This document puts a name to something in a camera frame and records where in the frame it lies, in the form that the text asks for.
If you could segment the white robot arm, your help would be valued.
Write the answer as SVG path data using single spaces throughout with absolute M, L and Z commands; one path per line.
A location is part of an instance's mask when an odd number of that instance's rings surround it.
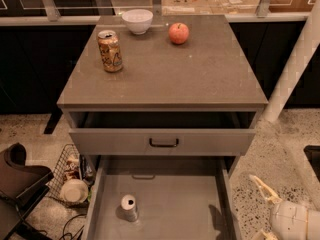
M 320 240 L 320 212 L 285 201 L 255 175 L 249 176 L 270 205 L 271 231 L 260 229 L 251 240 Z

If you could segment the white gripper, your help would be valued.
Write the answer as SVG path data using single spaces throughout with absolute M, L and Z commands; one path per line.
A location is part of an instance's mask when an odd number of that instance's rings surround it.
M 249 178 L 257 186 L 265 202 L 275 204 L 270 211 L 270 224 L 274 234 L 260 229 L 251 240 L 306 240 L 307 208 L 293 202 L 282 201 L 279 195 L 259 177 L 249 175 Z

